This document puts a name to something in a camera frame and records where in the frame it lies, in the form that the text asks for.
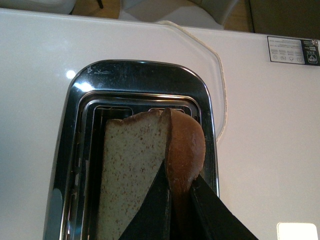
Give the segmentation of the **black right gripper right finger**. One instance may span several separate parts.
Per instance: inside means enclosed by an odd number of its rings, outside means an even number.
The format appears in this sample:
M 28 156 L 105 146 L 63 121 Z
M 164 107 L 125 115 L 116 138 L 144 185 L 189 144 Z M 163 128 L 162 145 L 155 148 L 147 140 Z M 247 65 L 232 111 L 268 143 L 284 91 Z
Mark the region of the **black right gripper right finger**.
M 256 240 L 257 237 L 220 200 L 206 181 L 198 176 L 190 188 L 195 240 Z

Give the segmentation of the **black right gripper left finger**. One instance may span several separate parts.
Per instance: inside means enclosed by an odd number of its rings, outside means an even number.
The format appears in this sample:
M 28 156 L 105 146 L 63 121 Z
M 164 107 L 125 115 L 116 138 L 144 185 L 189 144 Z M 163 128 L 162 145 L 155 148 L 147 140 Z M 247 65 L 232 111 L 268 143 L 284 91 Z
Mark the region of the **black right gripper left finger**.
M 121 240 L 168 240 L 170 238 L 172 198 L 165 163 L 160 168 L 145 199 L 126 227 Z

